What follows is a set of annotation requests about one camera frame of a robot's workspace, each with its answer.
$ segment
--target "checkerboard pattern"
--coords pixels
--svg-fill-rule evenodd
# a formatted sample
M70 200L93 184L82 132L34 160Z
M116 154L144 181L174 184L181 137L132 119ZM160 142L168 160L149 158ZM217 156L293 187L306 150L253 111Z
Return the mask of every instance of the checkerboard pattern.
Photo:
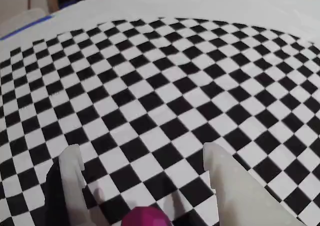
M317 225L319 56L282 32L169 18L16 48L0 58L0 220L44 225L46 174L77 143L87 206L105 223L153 205L175 226L215 225L202 160L203 143L215 141L290 213Z

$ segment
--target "magenta ball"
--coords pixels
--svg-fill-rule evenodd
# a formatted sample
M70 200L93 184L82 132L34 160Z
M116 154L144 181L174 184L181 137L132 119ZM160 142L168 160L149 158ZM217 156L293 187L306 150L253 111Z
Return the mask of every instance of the magenta ball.
M171 222L154 207L135 207L122 219L121 226L171 226Z

